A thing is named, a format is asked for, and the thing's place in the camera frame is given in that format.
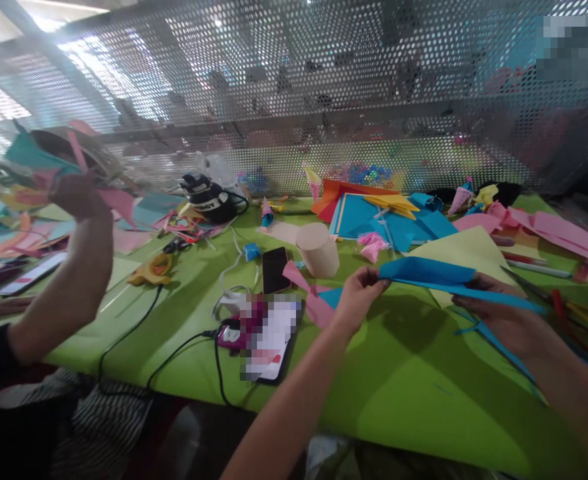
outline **marker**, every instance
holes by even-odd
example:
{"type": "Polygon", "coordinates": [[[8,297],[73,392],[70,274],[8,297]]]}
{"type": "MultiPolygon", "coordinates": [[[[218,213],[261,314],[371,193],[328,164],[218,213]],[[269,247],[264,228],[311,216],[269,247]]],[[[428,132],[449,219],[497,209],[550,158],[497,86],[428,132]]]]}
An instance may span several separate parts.
{"type": "Polygon", "coordinates": [[[522,268],[523,270],[535,271],[544,275],[551,275],[552,277],[558,278],[570,278],[572,274],[563,270],[551,269],[549,267],[542,267],[540,265],[534,265],[530,263],[516,262],[514,260],[507,260],[508,264],[512,267],[522,268]]]}

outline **yellow paper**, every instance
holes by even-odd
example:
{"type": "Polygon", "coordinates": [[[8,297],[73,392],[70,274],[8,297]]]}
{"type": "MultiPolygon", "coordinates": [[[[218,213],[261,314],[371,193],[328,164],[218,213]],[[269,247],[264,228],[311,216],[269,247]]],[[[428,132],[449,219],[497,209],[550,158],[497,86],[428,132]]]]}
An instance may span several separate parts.
{"type": "Polygon", "coordinates": [[[74,218],[65,210],[60,208],[58,205],[54,205],[53,203],[49,204],[48,206],[40,209],[36,212],[36,216],[39,218],[44,218],[48,220],[58,220],[58,221],[70,221],[74,220],[74,218]]]}
{"type": "Polygon", "coordinates": [[[512,247],[499,247],[501,251],[532,259],[543,259],[539,253],[538,237],[535,237],[534,235],[528,235],[522,230],[516,229],[504,229],[499,233],[499,235],[501,237],[512,238],[515,242],[514,246],[512,247]]]}
{"type": "MultiPolygon", "coordinates": [[[[518,284],[501,269],[502,266],[511,270],[503,254],[483,227],[463,230],[454,235],[428,242],[412,250],[406,256],[428,258],[473,268],[496,278],[496,280],[514,285],[520,292],[523,292],[518,284]]],[[[430,292],[441,308],[453,305],[452,295],[449,293],[432,289],[430,292]]]]}

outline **blurred phone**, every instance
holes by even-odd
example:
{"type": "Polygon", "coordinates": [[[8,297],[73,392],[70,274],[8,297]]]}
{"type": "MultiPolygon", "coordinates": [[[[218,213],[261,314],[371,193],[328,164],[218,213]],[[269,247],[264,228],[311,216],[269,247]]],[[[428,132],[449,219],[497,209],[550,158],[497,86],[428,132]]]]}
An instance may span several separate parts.
{"type": "Polygon", "coordinates": [[[270,250],[263,254],[263,293],[278,293],[287,290],[292,282],[283,276],[287,264],[285,247],[270,250]]]}
{"type": "Polygon", "coordinates": [[[50,273],[56,270],[56,268],[62,264],[66,258],[67,252],[60,252],[42,260],[42,262],[40,262],[36,267],[32,268],[32,270],[24,273],[12,283],[1,288],[0,296],[9,297],[11,295],[18,295],[24,292],[34,285],[35,282],[38,282],[38,280],[48,276],[50,273]]]}

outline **paper cylinder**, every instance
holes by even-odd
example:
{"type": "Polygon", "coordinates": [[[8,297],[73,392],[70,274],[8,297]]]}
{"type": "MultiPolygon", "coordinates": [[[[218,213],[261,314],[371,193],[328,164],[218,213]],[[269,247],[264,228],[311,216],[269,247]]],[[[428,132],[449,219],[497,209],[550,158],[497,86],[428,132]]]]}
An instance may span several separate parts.
{"type": "Polygon", "coordinates": [[[331,278],[339,269],[339,252],[324,223],[308,223],[296,235],[296,246],[314,278],[331,278]]]}

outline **green tablecloth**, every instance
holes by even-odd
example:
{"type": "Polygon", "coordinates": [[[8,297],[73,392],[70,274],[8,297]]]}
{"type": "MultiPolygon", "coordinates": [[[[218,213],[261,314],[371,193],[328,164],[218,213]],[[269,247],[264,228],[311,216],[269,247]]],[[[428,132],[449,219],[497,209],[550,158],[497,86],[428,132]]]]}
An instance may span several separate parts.
{"type": "MultiPolygon", "coordinates": [[[[516,207],[551,211],[539,197],[522,197],[516,207]]],[[[263,251],[283,246],[255,232],[259,218],[256,208],[238,218],[234,226],[239,243],[256,242],[263,251]]],[[[312,215],[277,218],[299,225],[316,220],[312,215]]],[[[128,258],[144,261],[168,240],[156,240],[128,258]]],[[[216,250],[200,243],[181,254],[173,282],[161,293],[146,322],[108,354],[108,376],[144,385],[184,340],[217,327],[212,307],[221,295],[219,274],[234,262],[237,252],[231,232],[212,243],[216,250]]],[[[285,246],[295,260],[301,259],[293,245],[285,246]]],[[[367,264],[356,254],[355,242],[339,243],[338,249],[339,271],[335,279],[319,281],[323,285],[339,287],[356,268],[367,264]]],[[[543,240],[541,254],[551,267],[563,270],[572,270],[579,259],[543,240]]],[[[381,252],[379,263],[390,259],[390,252],[381,252]]],[[[225,284],[251,286],[259,262],[242,259],[226,274],[225,284]]],[[[519,274],[588,304],[588,286],[537,273],[519,274]]],[[[98,318],[52,352],[48,362],[95,373],[100,354],[141,318],[155,295],[152,287],[124,287],[122,282],[108,292],[98,318]]],[[[255,291],[260,288],[259,282],[255,291]]],[[[456,330],[468,326],[458,315],[439,309],[428,290],[392,285],[374,303],[350,343],[325,402],[320,428],[527,478],[576,477],[571,473],[583,467],[581,454],[562,420],[531,393],[524,376],[478,334],[454,336],[456,330]]],[[[290,369],[318,334],[318,328],[304,318],[290,369]]],[[[241,381],[240,364],[238,357],[221,356],[226,395],[233,404],[258,411],[275,387],[241,381]]],[[[157,377],[155,388],[222,403],[213,342],[192,342],[157,377]]]]}

